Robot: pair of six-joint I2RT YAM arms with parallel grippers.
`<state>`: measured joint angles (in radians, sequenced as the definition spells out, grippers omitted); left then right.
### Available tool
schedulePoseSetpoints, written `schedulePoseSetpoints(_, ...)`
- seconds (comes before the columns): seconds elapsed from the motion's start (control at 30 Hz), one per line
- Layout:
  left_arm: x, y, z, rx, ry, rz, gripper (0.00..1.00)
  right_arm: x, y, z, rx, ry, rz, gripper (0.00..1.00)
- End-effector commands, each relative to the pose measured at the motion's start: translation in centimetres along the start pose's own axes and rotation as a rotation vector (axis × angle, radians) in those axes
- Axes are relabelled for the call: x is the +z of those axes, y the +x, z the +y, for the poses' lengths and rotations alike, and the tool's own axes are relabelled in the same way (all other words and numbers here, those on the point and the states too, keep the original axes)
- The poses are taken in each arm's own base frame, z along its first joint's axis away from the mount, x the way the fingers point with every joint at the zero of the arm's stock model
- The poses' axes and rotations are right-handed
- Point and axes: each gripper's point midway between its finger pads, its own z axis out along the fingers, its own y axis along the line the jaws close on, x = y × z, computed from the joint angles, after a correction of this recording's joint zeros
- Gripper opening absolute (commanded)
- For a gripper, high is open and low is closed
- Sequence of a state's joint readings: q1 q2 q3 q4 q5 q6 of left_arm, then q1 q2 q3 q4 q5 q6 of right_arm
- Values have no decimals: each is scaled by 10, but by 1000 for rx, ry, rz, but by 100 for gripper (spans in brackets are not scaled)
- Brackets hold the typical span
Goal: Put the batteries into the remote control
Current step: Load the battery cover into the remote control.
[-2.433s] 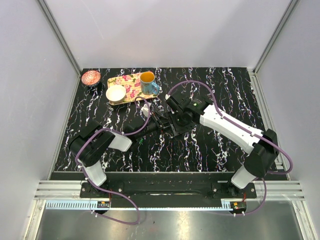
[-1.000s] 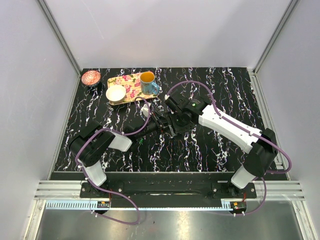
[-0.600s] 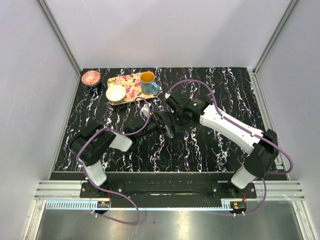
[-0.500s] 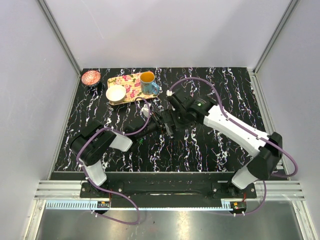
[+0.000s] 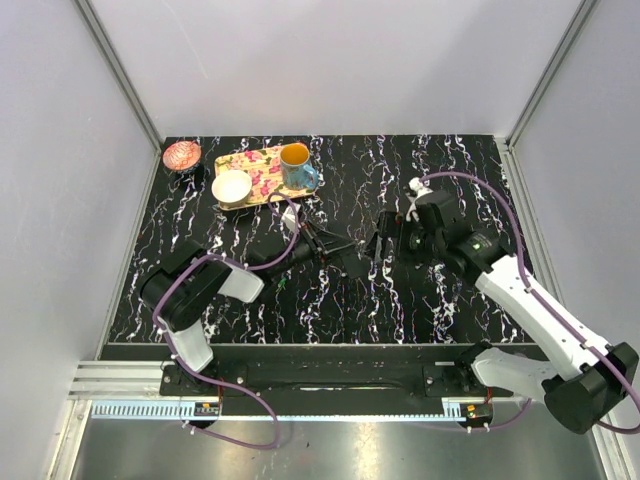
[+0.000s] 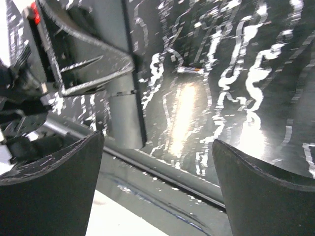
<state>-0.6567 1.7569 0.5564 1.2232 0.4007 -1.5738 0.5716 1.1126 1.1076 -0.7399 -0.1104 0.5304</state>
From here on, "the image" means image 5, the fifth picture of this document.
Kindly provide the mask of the black remote control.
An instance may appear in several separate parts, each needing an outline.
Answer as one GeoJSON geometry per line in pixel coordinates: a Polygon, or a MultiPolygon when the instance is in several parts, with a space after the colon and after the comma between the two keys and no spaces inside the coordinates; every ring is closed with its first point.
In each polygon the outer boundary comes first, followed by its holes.
{"type": "Polygon", "coordinates": [[[366,276],[369,271],[368,261],[363,260],[357,253],[348,253],[341,256],[343,270],[349,279],[357,279],[366,276]]]}

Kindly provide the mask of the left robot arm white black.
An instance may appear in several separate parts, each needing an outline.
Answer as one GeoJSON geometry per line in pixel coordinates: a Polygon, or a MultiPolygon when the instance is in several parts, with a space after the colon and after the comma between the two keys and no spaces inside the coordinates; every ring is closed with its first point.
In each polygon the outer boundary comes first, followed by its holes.
{"type": "Polygon", "coordinates": [[[349,279],[368,271],[365,254],[344,228],[337,224],[323,228],[310,221],[302,223],[289,244],[274,234],[256,241],[247,260],[243,266],[187,241],[143,280],[140,299],[167,334],[176,356],[163,369],[162,396],[205,396],[244,387],[250,379],[246,361],[217,356],[206,339],[202,318],[215,298],[264,303],[275,294],[276,282],[285,272],[308,263],[335,266],[349,279]]]}

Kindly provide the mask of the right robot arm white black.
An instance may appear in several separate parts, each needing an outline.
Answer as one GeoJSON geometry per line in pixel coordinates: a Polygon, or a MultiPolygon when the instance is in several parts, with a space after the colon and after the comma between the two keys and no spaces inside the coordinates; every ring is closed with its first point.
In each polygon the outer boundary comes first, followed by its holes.
{"type": "Polygon", "coordinates": [[[567,430],[584,434],[629,395],[639,355],[613,345],[568,312],[526,270],[496,233],[473,228],[444,191],[420,190],[407,212],[384,211],[367,250],[382,260],[387,242],[398,260],[439,262],[501,306],[546,358],[531,360],[479,344],[459,357],[460,392],[499,388],[543,403],[567,430]]]}

